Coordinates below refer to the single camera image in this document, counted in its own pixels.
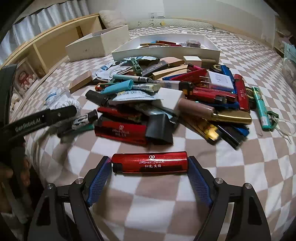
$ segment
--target green clip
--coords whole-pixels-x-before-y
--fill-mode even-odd
[[[135,69],[136,74],[139,76],[142,73],[142,69],[135,58],[131,58],[131,63],[133,64],[133,67]]]
[[[267,115],[274,116],[277,119],[279,118],[279,115],[277,113],[273,112],[273,111],[268,111]],[[276,121],[272,120],[272,119],[271,119],[271,122],[272,123],[271,123],[270,131],[274,131],[274,129],[276,128],[278,123]]]

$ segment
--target gold lighter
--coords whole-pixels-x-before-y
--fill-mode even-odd
[[[185,113],[182,115],[182,118],[210,144],[213,145],[220,139],[221,133],[218,128],[206,119]]]
[[[233,122],[239,124],[251,124],[251,115],[242,110],[222,110],[212,114],[212,121]]]

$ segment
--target white cube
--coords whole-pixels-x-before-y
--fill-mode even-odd
[[[185,65],[186,64],[193,64],[198,67],[202,66],[202,60],[197,56],[184,56],[183,59],[185,61],[185,63],[184,63]]]

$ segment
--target beige eraser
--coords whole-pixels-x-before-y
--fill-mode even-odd
[[[160,88],[157,92],[160,100],[152,101],[152,105],[170,113],[179,115],[178,103],[181,98],[185,98],[183,91],[167,88]]]
[[[202,60],[197,56],[184,56],[183,57],[185,64],[193,64],[198,67],[202,66]]]

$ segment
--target blue gripper pad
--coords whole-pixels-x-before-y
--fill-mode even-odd
[[[197,191],[200,200],[205,202],[210,207],[213,203],[210,197],[210,187],[207,185],[201,173],[189,157],[187,175],[191,186]]]
[[[87,204],[92,206],[93,203],[97,202],[99,196],[105,186],[108,176],[111,173],[111,159],[107,158],[105,163],[102,165],[98,174],[94,178],[91,186],[89,187],[89,197],[87,199]]]

